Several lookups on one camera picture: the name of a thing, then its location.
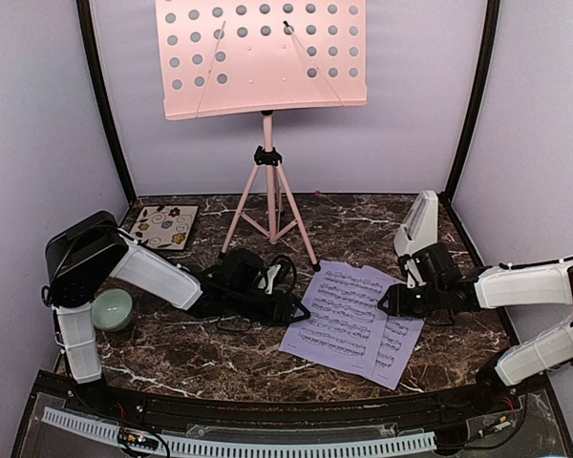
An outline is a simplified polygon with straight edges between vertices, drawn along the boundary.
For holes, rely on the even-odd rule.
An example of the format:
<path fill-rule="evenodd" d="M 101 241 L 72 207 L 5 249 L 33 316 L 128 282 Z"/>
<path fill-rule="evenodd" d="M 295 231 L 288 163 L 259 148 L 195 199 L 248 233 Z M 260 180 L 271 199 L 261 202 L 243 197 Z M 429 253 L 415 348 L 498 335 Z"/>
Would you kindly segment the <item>white metronome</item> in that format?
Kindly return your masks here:
<path fill-rule="evenodd" d="M 422 191 L 416 197 L 394 237 L 393 246 L 398 257 L 437 243 L 438 204 L 435 191 Z"/>

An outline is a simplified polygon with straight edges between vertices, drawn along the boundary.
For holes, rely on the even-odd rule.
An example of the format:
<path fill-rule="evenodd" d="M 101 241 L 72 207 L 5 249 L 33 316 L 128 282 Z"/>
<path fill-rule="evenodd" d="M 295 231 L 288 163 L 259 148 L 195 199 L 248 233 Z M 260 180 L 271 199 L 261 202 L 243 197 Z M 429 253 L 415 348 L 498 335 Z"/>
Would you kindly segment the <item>pink music stand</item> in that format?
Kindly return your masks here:
<path fill-rule="evenodd" d="M 169 121 L 260 113 L 262 145 L 220 254 L 240 220 L 270 243 L 297 228 L 320 269 L 273 142 L 278 110 L 368 102 L 364 1 L 158 1 L 163 107 Z"/>

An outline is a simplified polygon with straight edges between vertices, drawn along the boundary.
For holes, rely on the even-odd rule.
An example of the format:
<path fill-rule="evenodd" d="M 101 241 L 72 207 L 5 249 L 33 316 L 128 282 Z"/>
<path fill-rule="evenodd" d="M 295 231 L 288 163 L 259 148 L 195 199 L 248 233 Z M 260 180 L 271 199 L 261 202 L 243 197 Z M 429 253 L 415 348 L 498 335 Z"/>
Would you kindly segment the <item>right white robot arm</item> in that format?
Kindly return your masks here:
<path fill-rule="evenodd" d="M 412 284 L 390 286 L 378 303 L 389 316 L 425 318 L 446 310 L 480 312 L 521 305 L 566 305 L 573 309 L 573 255 L 557 260 L 483 266 L 461 273 L 447 246 L 437 242 L 399 259 Z M 492 357 L 476 376 L 468 405 L 487 414 L 505 388 L 573 363 L 573 311 L 536 337 Z"/>

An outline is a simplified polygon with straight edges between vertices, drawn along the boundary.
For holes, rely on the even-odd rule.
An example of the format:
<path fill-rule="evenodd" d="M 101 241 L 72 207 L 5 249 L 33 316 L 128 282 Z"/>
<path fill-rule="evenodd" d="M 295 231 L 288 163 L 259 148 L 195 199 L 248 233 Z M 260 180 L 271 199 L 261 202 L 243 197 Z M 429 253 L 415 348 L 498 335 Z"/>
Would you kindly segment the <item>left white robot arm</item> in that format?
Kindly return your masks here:
<path fill-rule="evenodd" d="M 110 282 L 132 286 L 197 317 L 236 314 L 283 326 L 311 316 L 294 286 L 283 283 L 297 277 L 291 258 L 279 255 L 264 263 L 251 251 L 236 249 L 196 272 L 136 240 L 106 211 L 51 238 L 44 255 L 49 282 L 42 300 L 53 312 L 56 341 L 70 374 L 81 385 L 77 398 L 95 416 L 109 415 L 116 407 L 115 393 L 100 382 L 96 343 L 99 298 Z"/>

